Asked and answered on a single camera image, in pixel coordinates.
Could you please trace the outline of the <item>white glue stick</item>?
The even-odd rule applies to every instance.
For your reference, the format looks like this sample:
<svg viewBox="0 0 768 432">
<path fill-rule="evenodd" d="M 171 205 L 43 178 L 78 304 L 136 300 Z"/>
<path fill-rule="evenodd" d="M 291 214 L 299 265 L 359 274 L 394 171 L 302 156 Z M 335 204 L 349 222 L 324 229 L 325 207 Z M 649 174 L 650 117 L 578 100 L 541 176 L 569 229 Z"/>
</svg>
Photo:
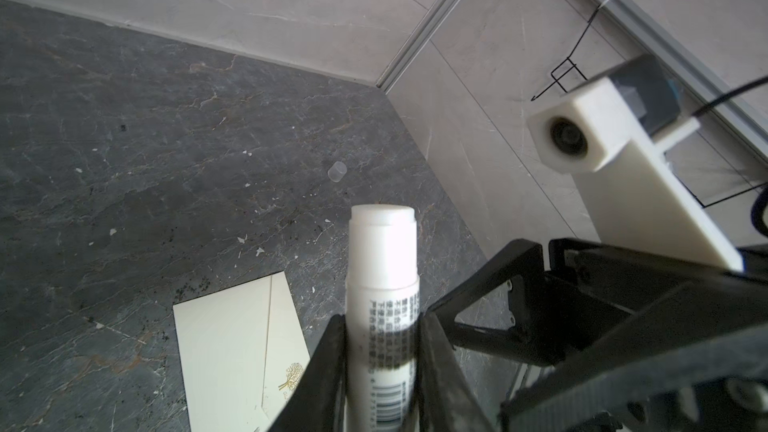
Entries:
<svg viewBox="0 0 768 432">
<path fill-rule="evenodd" d="M 412 429 L 419 312 L 414 209 L 354 206 L 346 274 L 347 430 Z"/>
</svg>

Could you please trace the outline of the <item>translucent glue stick cap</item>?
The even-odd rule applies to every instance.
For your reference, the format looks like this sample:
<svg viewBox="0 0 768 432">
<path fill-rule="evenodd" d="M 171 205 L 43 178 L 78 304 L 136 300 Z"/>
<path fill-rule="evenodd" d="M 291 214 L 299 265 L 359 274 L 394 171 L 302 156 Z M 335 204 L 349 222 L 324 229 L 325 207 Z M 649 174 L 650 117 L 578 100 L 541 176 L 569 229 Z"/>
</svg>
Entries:
<svg viewBox="0 0 768 432">
<path fill-rule="evenodd" d="M 347 174 L 348 168 L 345 163 L 336 161 L 327 171 L 328 178 L 334 182 L 339 183 Z"/>
</svg>

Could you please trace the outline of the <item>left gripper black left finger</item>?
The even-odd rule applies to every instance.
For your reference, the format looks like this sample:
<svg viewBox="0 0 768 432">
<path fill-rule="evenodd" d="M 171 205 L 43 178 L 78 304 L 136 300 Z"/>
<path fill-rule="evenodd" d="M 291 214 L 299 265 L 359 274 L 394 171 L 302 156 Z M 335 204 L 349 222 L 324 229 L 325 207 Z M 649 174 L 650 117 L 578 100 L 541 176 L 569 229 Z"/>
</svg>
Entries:
<svg viewBox="0 0 768 432">
<path fill-rule="evenodd" d="M 269 431 L 343 431 L 345 405 L 346 324 L 343 315 L 334 315 Z"/>
</svg>

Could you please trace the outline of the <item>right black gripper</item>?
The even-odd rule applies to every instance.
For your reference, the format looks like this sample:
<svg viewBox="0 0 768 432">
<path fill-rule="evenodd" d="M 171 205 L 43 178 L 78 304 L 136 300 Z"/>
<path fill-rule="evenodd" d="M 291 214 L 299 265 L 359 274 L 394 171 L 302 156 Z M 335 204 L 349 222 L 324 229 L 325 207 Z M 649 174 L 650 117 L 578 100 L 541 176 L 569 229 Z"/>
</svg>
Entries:
<svg viewBox="0 0 768 432">
<path fill-rule="evenodd" d="M 506 431 L 606 414 L 633 431 L 767 427 L 767 249 L 741 272 L 576 239 L 516 239 L 433 303 L 451 344 L 548 366 L 500 410 Z"/>
</svg>

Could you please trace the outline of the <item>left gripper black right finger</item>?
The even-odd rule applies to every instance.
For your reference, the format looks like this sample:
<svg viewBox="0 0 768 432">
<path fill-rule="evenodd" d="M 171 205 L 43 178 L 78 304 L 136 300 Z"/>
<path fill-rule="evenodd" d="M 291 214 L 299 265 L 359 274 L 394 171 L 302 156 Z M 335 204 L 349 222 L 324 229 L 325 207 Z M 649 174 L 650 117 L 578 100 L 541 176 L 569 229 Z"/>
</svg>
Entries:
<svg viewBox="0 0 768 432">
<path fill-rule="evenodd" d="M 420 431 L 493 431 L 432 312 L 419 319 L 417 403 Z"/>
</svg>

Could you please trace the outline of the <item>cream paper envelope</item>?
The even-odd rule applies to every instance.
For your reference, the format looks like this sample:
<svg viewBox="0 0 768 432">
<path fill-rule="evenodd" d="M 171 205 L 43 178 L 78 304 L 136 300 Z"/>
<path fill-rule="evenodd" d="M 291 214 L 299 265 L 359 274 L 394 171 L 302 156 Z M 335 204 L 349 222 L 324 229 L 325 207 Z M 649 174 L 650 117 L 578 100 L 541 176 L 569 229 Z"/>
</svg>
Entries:
<svg viewBox="0 0 768 432">
<path fill-rule="evenodd" d="M 173 307 L 194 431 L 266 431 L 309 362 L 285 273 Z"/>
</svg>

